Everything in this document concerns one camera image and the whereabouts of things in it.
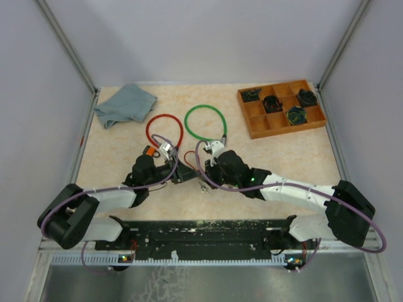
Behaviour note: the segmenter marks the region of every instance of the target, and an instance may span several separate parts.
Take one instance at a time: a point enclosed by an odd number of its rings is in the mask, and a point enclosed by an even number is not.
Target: beige table surface
[[[143,123],[119,123],[105,130],[94,116],[89,131],[77,183],[85,188],[117,186],[131,172],[135,159],[149,144],[145,126],[155,115],[169,113],[182,122],[186,112],[197,104],[210,104],[224,114],[228,125],[229,149],[235,150],[249,167],[270,170],[281,176],[315,184],[337,184],[339,172],[325,127],[251,140],[247,133],[237,90],[262,84],[155,85],[141,86],[157,96],[153,111]],[[105,102],[119,87],[104,87],[98,104]],[[220,138],[222,122],[209,109],[198,109],[190,115],[190,128],[204,137]],[[161,118],[153,122],[151,133],[171,139],[179,138],[174,120]],[[184,131],[179,156],[194,150],[197,139]],[[207,159],[201,151],[202,160]],[[195,163],[194,157],[188,160]],[[211,196],[200,191],[197,179],[183,184],[169,183],[166,188],[150,193],[143,204],[127,210],[115,210],[124,220],[216,220],[276,219],[289,215],[310,215],[305,208],[277,202],[249,199],[240,193],[210,190]]]

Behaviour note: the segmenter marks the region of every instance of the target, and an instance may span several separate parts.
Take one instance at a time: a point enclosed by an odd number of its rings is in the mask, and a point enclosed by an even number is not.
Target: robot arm
[[[165,156],[164,165],[156,167],[152,156],[143,154],[137,158],[132,172],[128,174],[123,184],[128,187],[138,187],[165,179],[174,167],[174,159],[170,156],[169,148],[165,144],[161,145],[159,151]],[[304,206],[317,213],[312,216],[287,218],[285,225],[281,226],[281,232],[275,233],[279,238],[279,248],[287,249],[290,239],[292,239],[291,242],[297,241],[292,243],[294,246],[298,245],[298,242],[311,238],[336,238],[354,247],[362,247],[364,244],[369,223],[338,202],[318,194],[337,196],[372,219],[375,214],[374,207],[350,182],[340,181],[337,186],[316,186],[291,181],[267,170],[249,168],[233,150],[225,150],[223,142],[218,140],[207,143],[205,151],[212,156],[205,162],[205,174],[208,177],[205,181],[212,181],[216,186],[234,187],[236,188],[234,191],[241,190],[241,193],[248,198],[282,201]],[[170,180],[178,184],[199,176],[199,172],[178,162],[178,167]],[[122,244],[128,244],[130,237],[126,238],[126,236],[131,236],[131,231],[126,221],[113,216],[94,218],[94,215],[114,208],[138,206],[148,197],[148,189],[84,194],[60,208],[44,224],[45,217],[53,209],[80,192],[82,189],[75,184],[66,186],[39,217],[38,227],[44,226],[46,234],[63,249],[70,249],[80,241],[92,240],[119,241]]]
[[[267,170],[249,168],[233,150],[225,150],[224,144],[218,140],[207,143],[204,150],[212,156],[205,162],[205,174],[219,186],[242,189],[274,184],[241,193],[248,198],[281,201],[315,211],[316,215],[292,218],[288,232],[299,242],[312,238],[336,238],[354,247],[363,246],[369,223],[343,205],[313,193],[318,191],[337,197],[372,219],[375,208],[352,183],[340,181],[337,186],[316,186],[286,179]]]

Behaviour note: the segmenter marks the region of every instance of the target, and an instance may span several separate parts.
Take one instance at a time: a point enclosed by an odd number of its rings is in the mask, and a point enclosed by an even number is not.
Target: wooden compartment tray
[[[258,100],[245,102],[242,92],[260,89]],[[286,117],[286,112],[294,106],[301,106],[297,94],[300,89],[312,91],[306,80],[277,83],[272,85],[250,87],[238,90],[238,102],[246,122],[249,136],[252,139],[270,137],[272,135],[319,128],[326,124],[326,117],[319,106],[305,107],[307,121],[301,125],[291,125]],[[263,99],[266,96],[276,96],[283,103],[282,110],[274,113],[266,113]]]

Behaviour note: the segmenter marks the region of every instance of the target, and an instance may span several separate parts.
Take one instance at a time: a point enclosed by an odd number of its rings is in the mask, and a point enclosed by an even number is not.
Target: gray cloth
[[[142,123],[156,101],[155,96],[136,84],[126,84],[105,103],[95,106],[94,111],[104,128],[109,129],[120,121]]]

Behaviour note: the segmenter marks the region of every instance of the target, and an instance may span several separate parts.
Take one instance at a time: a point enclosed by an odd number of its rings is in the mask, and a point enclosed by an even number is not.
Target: white wall
[[[352,181],[376,207],[403,299],[403,1],[374,1],[325,95]]]
[[[97,86],[317,82],[360,0],[48,0]]]
[[[0,40],[0,301],[21,301],[91,94],[34,1],[2,3]]]

